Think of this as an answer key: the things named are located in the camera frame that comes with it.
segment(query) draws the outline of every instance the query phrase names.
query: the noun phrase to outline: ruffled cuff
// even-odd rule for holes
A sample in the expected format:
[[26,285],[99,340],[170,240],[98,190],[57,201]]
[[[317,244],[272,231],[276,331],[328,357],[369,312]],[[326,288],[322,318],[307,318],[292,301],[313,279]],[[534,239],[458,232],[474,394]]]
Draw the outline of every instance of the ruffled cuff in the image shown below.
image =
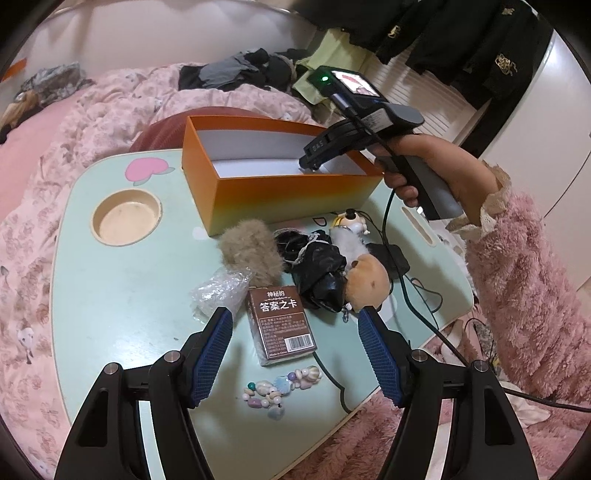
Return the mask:
[[484,165],[493,172],[501,189],[496,193],[491,193],[482,208],[480,209],[480,225],[476,226],[470,223],[466,214],[454,218],[447,225],[447,230],[458,234],[463,240],[478,241],[487,234],[491,233],[496,226],[495,216],[506,211],[509,197],[511,196],[511,178],[499,166],[491,167],[488,163]]

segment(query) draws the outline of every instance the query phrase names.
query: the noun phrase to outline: yellow-green cloth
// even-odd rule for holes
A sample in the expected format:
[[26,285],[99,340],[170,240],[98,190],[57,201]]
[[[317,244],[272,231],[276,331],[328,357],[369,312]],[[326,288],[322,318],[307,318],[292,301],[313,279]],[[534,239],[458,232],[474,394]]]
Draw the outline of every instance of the yellow-green cloth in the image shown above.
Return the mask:
[[[324,34],[324,38],[318,49],[311,57],[298,61],[298,65],[303,65],[308,70],[316,70],[321,65],[328,65],[345,70],[361,72],[363,64],[372,53],[362,47],[356,47],[349,43],[349,34],[338,28],[331,28]],[[316,105],[324,100],[321,94],[308,82],[306,72],[295,82],[293,88],[300,92],[302,97],[308,100],[312,105]]]

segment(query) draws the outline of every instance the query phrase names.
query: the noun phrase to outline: metal bolt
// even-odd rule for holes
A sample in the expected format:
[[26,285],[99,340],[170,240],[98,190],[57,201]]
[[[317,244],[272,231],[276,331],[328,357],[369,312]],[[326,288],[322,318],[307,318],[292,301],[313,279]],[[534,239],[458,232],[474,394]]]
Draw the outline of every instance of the metal bolt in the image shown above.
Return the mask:
[[108,365],[105,365],[103,372],[105,372],[107,375],[113,375],[118,369],[119,369],[119,365],[112,362]]
[[181,352],[177,350],[171,350],[164,354],[164,359],[169,363],[176,362],[179,358],[181,358]]
[[474,360],[472,365],[479,372],[486,372],[488,370],[488,364],[484,360]]
[[411,356],[417,362],[425,362],[427,360],[427,358],[429,358],[429,356],[427,355],[427,352],[425,350],[413,350],[413,352],[411,353]]

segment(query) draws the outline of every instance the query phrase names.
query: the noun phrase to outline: brown cloth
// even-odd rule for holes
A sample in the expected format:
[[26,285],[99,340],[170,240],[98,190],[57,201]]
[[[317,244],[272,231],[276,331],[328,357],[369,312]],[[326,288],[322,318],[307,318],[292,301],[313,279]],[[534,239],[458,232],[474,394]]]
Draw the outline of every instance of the brown cloth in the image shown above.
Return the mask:
[[194,108],[186,112],[177,113],[169,116],[160,122],[150,125],[137,138],[130,152],[147,152],[150,150],[167,150],[169,148],[182,148],[185,128],[188,116],[198,115],[234,115],[234,116],[254,116],[261,118],[262,115],[253,113],[242,108],[230,106],[205,106]]

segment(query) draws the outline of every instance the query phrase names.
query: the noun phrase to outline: open cardboard box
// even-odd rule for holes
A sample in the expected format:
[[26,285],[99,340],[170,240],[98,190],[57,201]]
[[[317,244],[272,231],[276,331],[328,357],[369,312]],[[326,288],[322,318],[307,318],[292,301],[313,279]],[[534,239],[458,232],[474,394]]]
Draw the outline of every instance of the open cardboard box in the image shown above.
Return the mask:
[[270,118],[188,117],[182,166],[207,233],[243,219],[281,222],[361,206],[382,180],[361,153],[300,170],[304,147],[322,130]]

